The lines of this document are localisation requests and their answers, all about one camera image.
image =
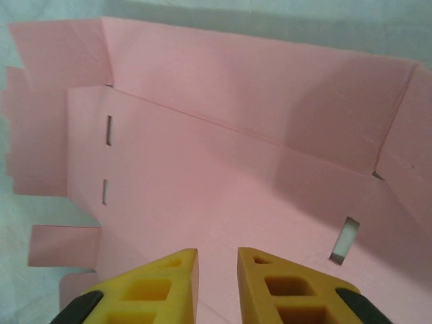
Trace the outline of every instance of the pink paper box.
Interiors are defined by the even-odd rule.
[[[432,318],[425,67],[116,18],[10,30],[25,67],[1,96],[14,190],[101,223],[33,229],[30,265],[96,270],[65,277],[62,305],[194,247],[197,322],[239,323],[237,247],[253,246],[353,283],[395,323]],[[339,266],[347,216],[360,229]]]

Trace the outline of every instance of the pink cardboard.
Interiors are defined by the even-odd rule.
[[[385,141],[377,171],[432,235],[432,72],[415,69]]]
[[[80,37],[86,44],[93,26],[100,35],[100,21],[85,22],[23,26],[58,26],[59,37],[79,24],[70,43],[47,41],[63,50]],[[95,36],[94,52],[74,49],[58,71],[28,53],[48,47],[14,34],[26,76],[46,87],[31,92],[21,70],[8,70],[2,100],[15,190],[52,184],[101,223],[36,227],[31,264],[85,264],[104,280],[198,248],[197,322],[239,323],[237,248],[253,246],[352,282],[395,323],[432,318],[431,72],[351,51],[102,22],[106,44]],[[94,54],[100,65],[83,72],[101,48],[109,59]],[[103,86],[105,68],[113,88]],[[47,133],[27,131],[46,121]],[[62,172],[58,183],[52,168]],[[328,257],[347,216],[360,229],[339,266]],[[87,283],[65,279],[63,300]]]
[[[83,291],[99,283],[95,272],[92,273],[70,273],[60,280],[60,310],[65,308],[75,297]]]
[[[385,182],[109,87],[68,100],[69,194],[101,222],[101,280],[194,246],[198,323],[238,323],[236,249],[256,246],[351,281],[401,323],[432,315],[432,241]],[[339,267],[327,259],[346,215],[362,232]]]
[[[116,89],[368,174],[414,66],[150,22],[103,25]]]
[[[112,83],[100,19],[19,22],[9,30],[33,89]]]
[[[28,265],[31,267],[95,267],[99,227],[33,225]]]
[[[67,118],[64,90],[32,92],[24,70],[7,68],[2,110],[9,119],[7,174],[19,194],[66,196]]]

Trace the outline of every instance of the white surface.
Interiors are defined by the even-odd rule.
[[[4,67],[20,66],[7,23],[119,16],[355,49],[432,66],[430,0],[0,0],[0,88]],[[5,175],[7,122],[0,119],[0,323],[49,323],[58,282],[80,269],[28,268],[35,223],[95,225],[63,198],[15,196]]]

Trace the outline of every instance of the rectangular slot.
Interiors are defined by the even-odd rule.
[[[336,244],[333,248],[333,252],[330,255],[330,260],[339,265],[344,262],[351,245],[354,243],[359,227],[360,223],[355,219],[351,217],[346,218],[345,224],[339,234],[339,238],[337,238]]]
[[[107,145],[111,146],[113,143],[113,116],[107,118]]]
[[[108,187],[109,187],[109,182],[108,182],[108,180],[104,179],[103,180],[103,187],[102,187],[102,203],[104,205],[107,204]]]

